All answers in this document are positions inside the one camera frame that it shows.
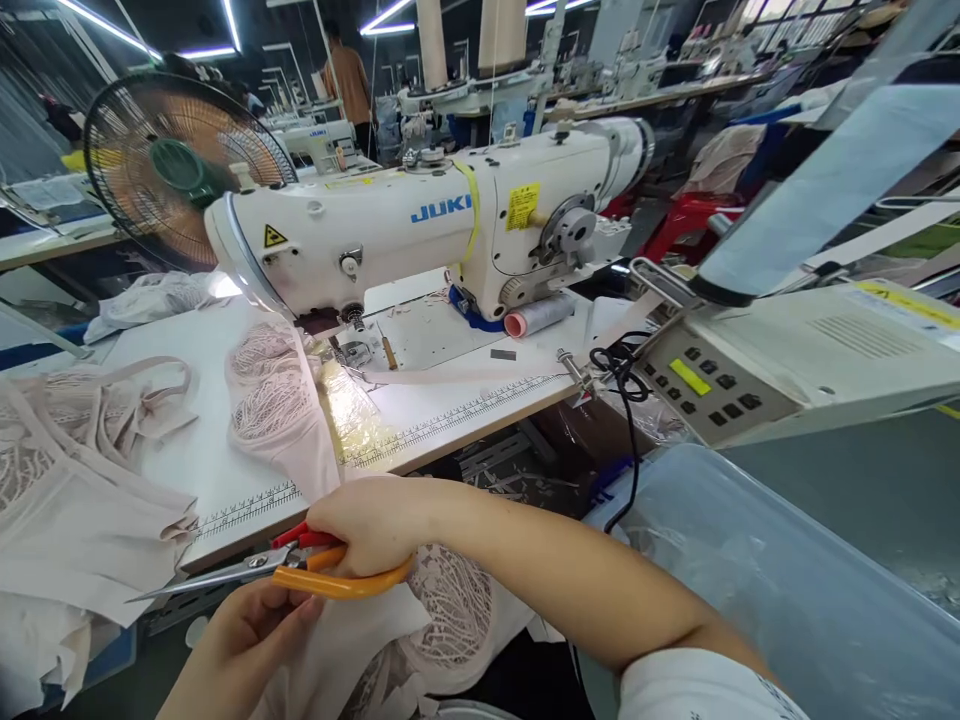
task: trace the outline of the white sleeve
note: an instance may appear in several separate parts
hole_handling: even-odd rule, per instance
[[[808,720],[773,683],[723,655],[661,650],[627,668],[618,720]]]

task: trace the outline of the fan guard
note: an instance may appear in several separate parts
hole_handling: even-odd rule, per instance
[[[158,153],[156,143],[164,145]],[[270,132],[245,108],[209,85],[146,72],[128,75],[94,99],[83,128],[83,154],[97,196],[130,237],[161,260],[184,270],[217,264],[203,225],[203,207],[215,197],[194,197],[158,170],[159,156],[178,153],[178,168],[192,153],[215,177],[217,197],[239,190],[232,163],[245,162],[259,185],[297,182],[293,165]],[[197,195],[203,202],[198,202]]]

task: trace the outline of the orange scissors handle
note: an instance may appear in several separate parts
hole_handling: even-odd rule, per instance
[[[413,555],[393,570],[365,578],[339,578],[319,572],[339,564],[347,554],[346,545],[338,545],[307,558],[307,569],[278,567],[273,584],[288,590],[301,590],[333,600],[358,600],[381,595],[401,583],[413,568]]]

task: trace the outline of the measuring ruler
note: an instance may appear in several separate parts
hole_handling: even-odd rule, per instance
[[[448,428],[455,427],[484,413],[490,412],[520,395],[536,390],[555,380],[562,381],[563,379],[562,376],[544,375],[517,380],[499,387],[493,392],[486,393],[475,400],[448,410],[441,415],[432,417],[419,425],[414,425],[406,430],[394,433],[383,440],[373,443],[369,447],[345,455],[340,458],[340,464],[352,465],[353,467],[359,468],[370,467],[374,463],[392,457]],[[293,500],[298,500],[299,498],[300,491],[297,490],[292,481],[288,480],[285,483],[274,485],[269,490],[264,490],[246,500],[242,500],[200,518],[194,540],[212,537],[223,530],[235,527],[267,510],[272,510]]]

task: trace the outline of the plastic bin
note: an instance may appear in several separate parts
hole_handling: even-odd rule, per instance
[[[629,490],[627,473],[585,522]],[[960,622],[717,453],[657,455],[620,526],[753,641],[809,717],[960,717]]]

